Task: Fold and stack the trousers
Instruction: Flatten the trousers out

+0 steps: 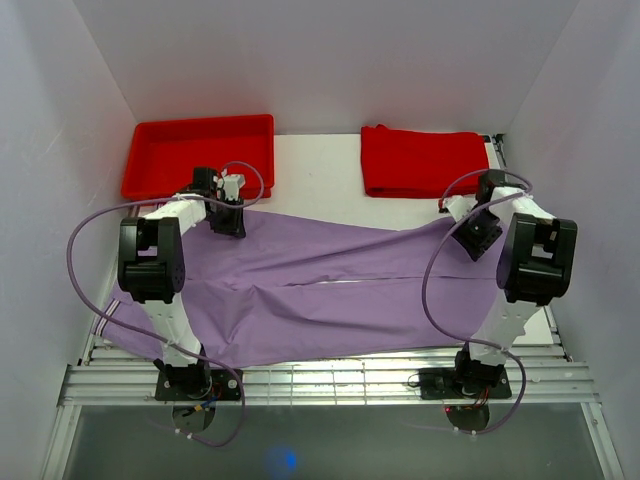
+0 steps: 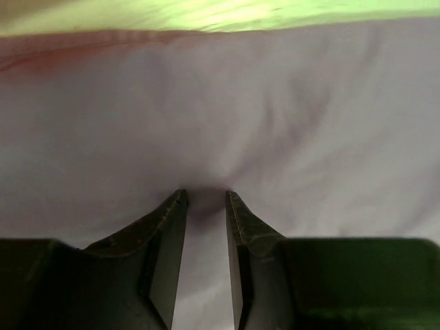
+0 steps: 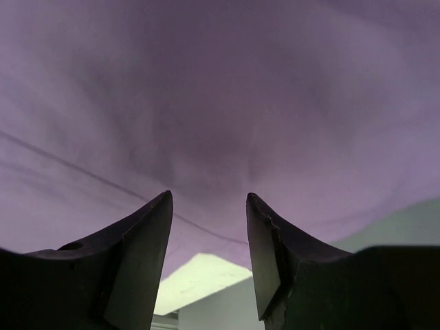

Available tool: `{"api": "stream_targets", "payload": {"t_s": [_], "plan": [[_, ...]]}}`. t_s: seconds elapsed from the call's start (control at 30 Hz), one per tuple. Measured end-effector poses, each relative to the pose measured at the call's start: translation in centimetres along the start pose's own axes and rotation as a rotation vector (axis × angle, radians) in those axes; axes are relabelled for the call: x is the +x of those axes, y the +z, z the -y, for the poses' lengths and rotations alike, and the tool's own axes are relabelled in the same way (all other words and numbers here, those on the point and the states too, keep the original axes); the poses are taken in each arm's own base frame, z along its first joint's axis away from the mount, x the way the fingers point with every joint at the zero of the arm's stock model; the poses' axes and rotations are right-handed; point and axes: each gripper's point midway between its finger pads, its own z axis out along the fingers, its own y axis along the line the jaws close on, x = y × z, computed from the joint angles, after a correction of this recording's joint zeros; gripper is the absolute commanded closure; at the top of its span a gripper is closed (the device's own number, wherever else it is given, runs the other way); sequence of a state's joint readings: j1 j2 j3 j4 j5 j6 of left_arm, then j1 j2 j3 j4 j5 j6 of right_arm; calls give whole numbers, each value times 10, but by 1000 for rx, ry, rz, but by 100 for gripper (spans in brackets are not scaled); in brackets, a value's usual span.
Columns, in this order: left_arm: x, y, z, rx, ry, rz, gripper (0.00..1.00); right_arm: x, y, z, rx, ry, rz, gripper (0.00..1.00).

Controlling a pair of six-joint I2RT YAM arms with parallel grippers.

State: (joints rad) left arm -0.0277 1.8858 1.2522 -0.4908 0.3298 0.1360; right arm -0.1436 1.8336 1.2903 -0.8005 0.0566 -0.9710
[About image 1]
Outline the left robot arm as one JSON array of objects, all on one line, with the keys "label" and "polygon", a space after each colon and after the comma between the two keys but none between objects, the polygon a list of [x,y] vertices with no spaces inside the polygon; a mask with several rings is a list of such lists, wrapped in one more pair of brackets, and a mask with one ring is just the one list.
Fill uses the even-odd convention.
[{"label": "left robot arm", "polygon": [[120,223],[118,284],[141,305],[154,333],[163,337],[159,398],[208,400],[225,392],[225,380],[211,371],[181,297],[186,282],[182,237],[202,222],[217,233],[242,239],[242,174],[196,167],[192,182],[157,210]]}]

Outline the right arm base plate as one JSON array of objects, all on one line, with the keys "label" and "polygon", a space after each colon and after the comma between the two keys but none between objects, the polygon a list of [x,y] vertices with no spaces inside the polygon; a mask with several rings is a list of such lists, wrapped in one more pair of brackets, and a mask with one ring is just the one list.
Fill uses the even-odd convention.
[{"label": "right arm base plate", "polygon": [[487,382],[460,380],[453,368],[423,368],[418,371],[418,386],[423,400],[469,399],[482,394],[488,399],[510,399],[512,390],[505,373],[495,386]]}]

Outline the purple trousers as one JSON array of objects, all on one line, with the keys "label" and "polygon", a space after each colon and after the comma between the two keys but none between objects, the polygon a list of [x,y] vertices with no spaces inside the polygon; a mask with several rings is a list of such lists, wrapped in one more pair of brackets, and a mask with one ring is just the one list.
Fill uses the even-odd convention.
[{"label": "purple trousers", "polygon": [[502,243],[477,262],[448,218],[393,231],[249,211],[246,237],[183,237],[182,299],[208,357],[235,368],[448,345],[496,298]]}]

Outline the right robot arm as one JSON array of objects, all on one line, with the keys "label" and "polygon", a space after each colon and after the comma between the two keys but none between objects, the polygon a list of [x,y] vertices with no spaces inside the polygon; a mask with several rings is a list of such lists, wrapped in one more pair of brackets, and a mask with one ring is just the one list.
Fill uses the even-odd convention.
[{"label": "right robot arm", "polygon": [[551,215],[502,170],[478,178],[474,200],[455,197],[445,209],[461,223],[452,238],[477,262],[500,239],[495,301],[471,340],[456,354],[451,382],[464,397],[511,391],[505,350],[525,333],[531,317],[564,296],[573,269],[578,225]]}]

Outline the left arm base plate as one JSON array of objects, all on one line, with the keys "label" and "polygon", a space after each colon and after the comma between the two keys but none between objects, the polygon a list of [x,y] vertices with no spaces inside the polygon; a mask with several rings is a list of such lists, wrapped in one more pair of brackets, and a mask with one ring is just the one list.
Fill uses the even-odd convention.
[{"label": "left arm base plate", "polygon": [[163,402],[204,402],[213,397],[220,401],[241,400],[238,379],[227,370],[214,369],[171,382],[160,372],[153,394],[154,400]]}]

